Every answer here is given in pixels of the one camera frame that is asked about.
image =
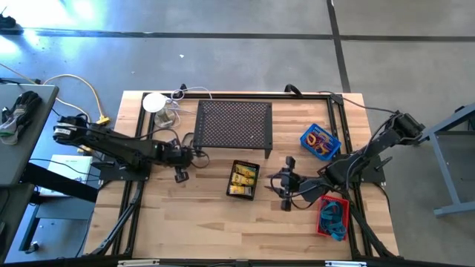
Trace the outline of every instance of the blue cloth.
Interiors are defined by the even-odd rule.
[[[343,206],[337,201],[324,200],[320,212],[320,228],[333,237],[334,240],[342,241],[347,233],[343,225]]]

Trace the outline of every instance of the blue box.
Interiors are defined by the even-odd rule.
[[[313,136],[317,138],[315,139],[316,143],[318,143],[318,137],[327,137],[325,138],[326,141],[323,144],[321,144],[320,141],[321,152],[318,152],[318,149],[314,149],[311,145],[307,143],[307,136],[310,133],[313,133]],[[334,136],[329,134],[326,130],[322,129],[315,123],[312,124],[312,126],[310,126],[310,128],[300,138],[300,143],[304,148],[308,149],[310,152],[312,152],[312,154],[316,155],[321,160],[331,160],[336,151],[338,151],[338,149],[341,147],[341,142],[338,141],[338,139],[336,139]]]

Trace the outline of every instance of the box of snacks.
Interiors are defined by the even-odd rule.
[[[232,164],[226,195],[253,200],[259,177],[259,165],[235,160]]]

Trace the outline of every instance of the black tray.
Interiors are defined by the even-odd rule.
[[[272,150],[272,103],[200,100],[194,126],[196,148]]]
[[[235,194],[230,194],[230,193],[229,193],[229,186],[231,185],[232,174],[235,172],[235,166],[236,166],[236,164],[239,164],[239,165],[242,165],[242,166],[251,167],[251,168],[254,168],[254,169],[255,169],[254,185],[251,186],[251,187],[252,187],[252,196],[235,195]],[[255,189],[256,189],[256,187],[257,187],[257,185],[258,185],[259,167],[260,167],[259,165],[254,164],[254,163],[244,162],[244,161],[240,161],[240,160],[235,160],[235,161],[232,163],[232,169],[231,169],[231,173],[230,173],[230,175],[229,175],[228,187],[226,188],[226,196],[237,197],[237,198],[240,198],[240,199],[243,199],[243,200],[254,200]]]

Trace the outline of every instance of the yellow cable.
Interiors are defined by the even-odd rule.
[[[9,68],[8,66],[6,65],[3,65],[2,63],[0,63],[0,65],[2,67],[5,67],[6,69],[10,70],[11,72],[15,73],[16,75],[22,77],[23,79],[26,79],[27,81],[29,81],[30,83],[36,85],[36,83],[31,80],[30,78],[26,77],[25,75]],[[81,82],[84,82],[93,92],[94,94],[94,97],[96,98],[96,103],[97,103],[97,108],[99,109],[99,114],[100,114],[100,119],[99,120],[103,120],[105,119],[106,121],[108,121],[108,118],[104,116],[104,113],[102,112],[102,109],[101,109],[101,106],[100,106],[100,103],[99,103],[99,97],[97,96],[97,92],[96,90],[94,89],[94,87],[89,83],[87,82],[86,80],[84,80],[83,78],[79,77],[79,76],[76,76],[76,75],[73,75],[73,74],[61,74],[61,75],[58,75],[58,76],[55,76],[55,77],[51,77],[49,79],[47,79],[45,82],[43,82],[43,85],[46,85],[48,82],[50,82],[51,80],[53,79],[57,79],[57,78],[60,78],[60,77],[72,77],[72,78],[76,78],[78,80],[80,80]],[[88,116],[88,122],[91,122],[91,118],[89,117],[89,114],[87,112],[85,112],[83,109],[81,109],[80,107],[77,107],[71,103],[68,103],[66,101],[63,101],[61,100],[59,97],[56,98],[56,100],[58,100],[58,102],[64,104],[64,105],[67,105],[69,107],[72,107],[72,108],[76,108],[78,111],[81,111],[82,113],[86,114],[86,116]]]

